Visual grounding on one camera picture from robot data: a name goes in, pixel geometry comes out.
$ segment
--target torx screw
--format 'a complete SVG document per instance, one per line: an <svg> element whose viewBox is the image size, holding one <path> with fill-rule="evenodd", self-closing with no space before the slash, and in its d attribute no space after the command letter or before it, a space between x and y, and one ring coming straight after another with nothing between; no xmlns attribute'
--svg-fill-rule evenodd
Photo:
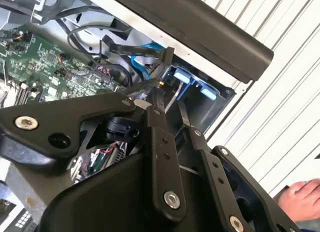
<svg viewBox="0 0 320 232"><path fill-rule="evenodd" d="M180 207L180 199L172 191L165 192L164 201L170 208L172 208L174 210L177 210Z"/></svg>
<svg viewBox="0 0 320 232"><path fill-rule="evenodd" d="M230 216L230 223L236 232L244 232L245 230L244 226L242 225L241 221L237 217Z"/></svg>
<svg viewBox="0 0 320 232"><path fill-rule="evenodd" d="M198 129L195 129L195 130L194 130L194 133L195 133L197 136L202 136L201 131L198 130Z"/></svg>
<svg viewBox="0 0 320 232"><path fill-rule="evenodd" d="M20 116L16 118L14 124L23 130L31 131L39 126L38 121L30 116Z"/></svg>

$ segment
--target blue cable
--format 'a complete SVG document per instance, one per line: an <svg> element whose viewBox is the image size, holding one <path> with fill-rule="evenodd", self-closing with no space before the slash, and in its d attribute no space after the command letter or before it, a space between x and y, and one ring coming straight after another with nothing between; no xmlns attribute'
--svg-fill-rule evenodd
<svg viewBox="0 0 320 232"><path fill-rule="evenodd" d="M152 43L149 43L149 44L146 44L146 45L142 45L141 47L152 48L152 49L156 49L156 50L162 50L163 49L162 46L160 46L159 44L157 44L155 42L152 42ZM148 73L148 70L144 66L142 66L141 64L136 62L135 59L136 59L136 56L132 56L131 57L132 66L134 66L135 68L139 69L142 73L145 74L145 78L147 80L150 80L150 75Z"/></svg>

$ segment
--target red wire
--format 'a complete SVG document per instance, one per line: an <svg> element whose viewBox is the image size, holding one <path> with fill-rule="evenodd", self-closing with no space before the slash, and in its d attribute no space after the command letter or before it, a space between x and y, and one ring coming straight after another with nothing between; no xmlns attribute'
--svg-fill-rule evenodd
<svg viewBox="0 0 320 232"><path fill-rule="evenodd" d="M117 144L117 143L114 142L113 145L112 145L109 149L107 149L107 150L105 150L105 151L100 151L100 153L101 153L101 154L110 153L110 152L115 148L116 144Z"/></svg>

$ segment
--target blue tab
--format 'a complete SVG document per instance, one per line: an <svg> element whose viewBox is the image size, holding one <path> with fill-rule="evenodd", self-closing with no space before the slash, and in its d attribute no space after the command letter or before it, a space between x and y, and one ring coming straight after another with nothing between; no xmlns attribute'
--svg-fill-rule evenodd
<svg viewBox="0 0 320 232"><path fill-rule="evenodd" d="M217 92L215 90L213 90L212 88L204 85L200 91L203 95L205 95L206 97L208 97L209 99L211 99L212 101L216 100L216 94Z"/></svg>
<svg viewBox="0 0 320 232"><path fill-rule="evenodd" d="M175 74L173 75L175 78L179 79L180 81L184 82L185 84L189 84L191 75L181 68L177 68Z"/></svg>

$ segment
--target motherboard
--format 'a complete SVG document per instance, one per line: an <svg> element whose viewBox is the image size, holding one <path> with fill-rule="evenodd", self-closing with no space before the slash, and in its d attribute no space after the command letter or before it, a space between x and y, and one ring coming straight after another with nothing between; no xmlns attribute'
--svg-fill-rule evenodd
<svg viewBox="0 0 320 232"><path fill-rule="evenodd" d="M0 31L0 66L0 78L16 91L12 105L90 96L99 89L121 88L105 72L97 72L21 28Z"/></svg>

